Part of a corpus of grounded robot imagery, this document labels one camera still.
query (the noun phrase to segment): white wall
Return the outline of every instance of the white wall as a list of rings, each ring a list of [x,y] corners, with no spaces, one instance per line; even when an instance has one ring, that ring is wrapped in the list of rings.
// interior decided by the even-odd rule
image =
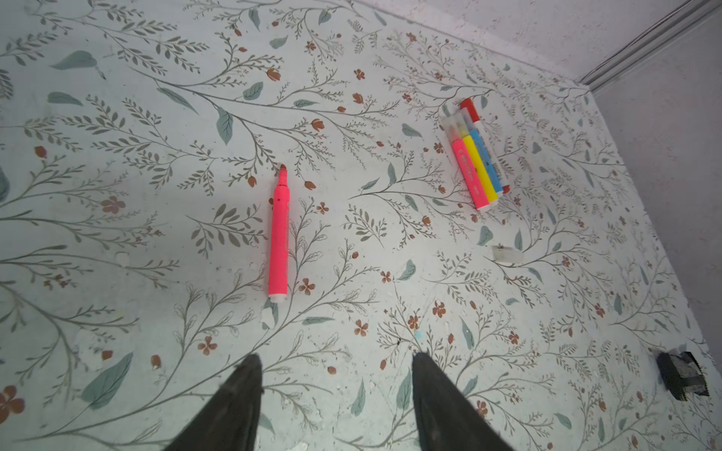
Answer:
[[[595,92],[718,368],[722,364],[722,10]]]
[[[683,0],[363,0],[580,79]]]

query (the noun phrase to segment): highlighter set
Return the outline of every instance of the highlighter set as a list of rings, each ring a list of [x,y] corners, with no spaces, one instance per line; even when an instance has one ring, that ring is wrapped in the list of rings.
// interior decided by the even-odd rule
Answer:
[[[508,193],[510,186],[499,171],[496,155],[487,149],[479,135],[481,121],[471,99],[464,100],[461,109],[450,118],[443,118],[441,126],[456,155],[474,206],[477,210],[485,210]]]

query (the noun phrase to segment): blue highlighter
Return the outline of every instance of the blue highlighter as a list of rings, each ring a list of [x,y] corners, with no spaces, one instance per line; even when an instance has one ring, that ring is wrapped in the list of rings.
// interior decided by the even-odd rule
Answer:
[[[466,127],[469,129],[471,139],[474,140],[474,145],[479,151],[479,156],[482,158],[482,162],[484,163],[484,167],[487,170],[489,179],[492,182],[494,191],[496,191],[499,197],[501,197],[501,195],[504,194],[504,190],[501,186],[501,183],[499,182],[499,177],[497,176],[496,170],[494,169],[494,166],[492,166],[492,160],[491,158],[489,158],[489,152],[487,152],[487,148],[484,147],[482,137],[479,135],[479,131],[474,126],[474,122],[471,120],[471,115],[469,115],[469,111],[466,108],[461,109],[461,115],[464,117],[464,122],[466,123]]]

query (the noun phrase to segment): red marker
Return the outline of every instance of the red marker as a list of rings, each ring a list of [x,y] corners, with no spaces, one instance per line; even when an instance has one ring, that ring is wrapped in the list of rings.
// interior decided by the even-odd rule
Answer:
[[[278,172],[278,185],[273,193],[273,223],[271,225],[271,262],[269,266],[269,298],[274,304],[288,295],[288,209],[291,192],[288,189],[286,166]]]

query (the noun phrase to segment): red marker cap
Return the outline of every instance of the red marker cap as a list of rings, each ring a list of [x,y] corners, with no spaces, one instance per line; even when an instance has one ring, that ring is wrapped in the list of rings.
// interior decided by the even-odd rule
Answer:
[[[474,102],[472,102],[471,99],[464,100],[459,106],[461,106],[462,108],[466,108],[469,111],[469,115],[471,116],[472,121],[477,122],[479,120],[477,109],[474,108]]]

